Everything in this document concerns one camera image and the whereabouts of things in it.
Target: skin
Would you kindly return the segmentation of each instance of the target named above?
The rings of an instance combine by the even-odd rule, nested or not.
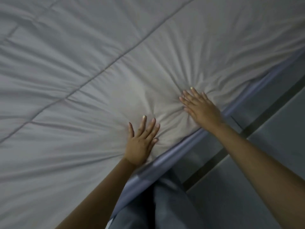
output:
[[[305,181],[228,126],[204,93],[191,92],[179,98],[184,110],[227,149],[278,223],[305,228]]]
[[[184,110],[213,134],[250,181],[283,228],[305,228],[305,181],[237,134],[222,119],[218,108],[201,93],[183,91]],[[71,212],[56,229],[105,228],[119,196],[135,169],[147,160],[160,128],[146,117],[136,132],[129,123],[124,157],[109,175]]]
[[[160,128],[152,119],[146,128],[146,116],[134,133],[129,123],[124,157],[107,177],[68,215],[56,229],[105,228],[120,194],[132,173],[147,160]]]

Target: person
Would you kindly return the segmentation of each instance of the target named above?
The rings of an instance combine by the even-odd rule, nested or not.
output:
[[[183,91],[179,97],[184,110],[226,148],[278,223],[283,228],[305,228],[305,181],[235,132],[204,93],[195,88],[191,92]],[[124,185],[158,141],[159,128],[155,119],[146,128],[145,116],[135,133],[129,123],[124,157],[57,229],[105,228]],[[149,201],[140,195],[118,213],[110,228],[151,228],[154,224],[156,228],[204,228],[179,181],[171,175],[166,174],[151,187],[155,219],[148,219],[153,214],[145,213],[143,205]]]

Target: gray pants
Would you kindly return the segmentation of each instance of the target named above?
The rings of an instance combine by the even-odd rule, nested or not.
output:
[[[109,229],[206,228],[172,171],[123,208]]]

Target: purple fabric edge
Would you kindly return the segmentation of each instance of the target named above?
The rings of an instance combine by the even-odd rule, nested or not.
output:
[[[295,52],[287,60],[275,66],[266,76],[259,81],[250,84],[224,111],[225,117],[229,116],[240,104],[255,95],[264,88],[271,80],[273,80],[281,71],[295,62],[303,53],[305,48]],[[160,155],[153,162],[145,166],[125,185],[123,192],[113,210],[111,219],[130,201],[132,201],[141,192],[153,184],[159,177],[168,171],[173,165],[182,158],[193,146],[202,140],[208,134],[207,131],[199,129],[184,140],[176,144],[174,147]]]

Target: hand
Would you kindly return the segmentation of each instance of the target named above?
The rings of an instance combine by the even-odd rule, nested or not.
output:
[[[208,99],[205,93],[202,92],[200,95],[193,87],[191,87],[191,91],[193,96],[187,91],[183,91],[185,98],[179,97],[180,101],[186,106],[184,110],[202,128],[214,133],[219,126],[224,124],[219,109]]]
[[[146,116],[143,116],[140,127],[135,135],[132,124],[129,122],[129,137],[124,158],[130,163],[140,166],[146,162],[153,146],[158,141],[158,139],[154,137],[159,131],[160,124],[157,124],[156,126],[155,124],[156,120],[154,118],[145,130]]]

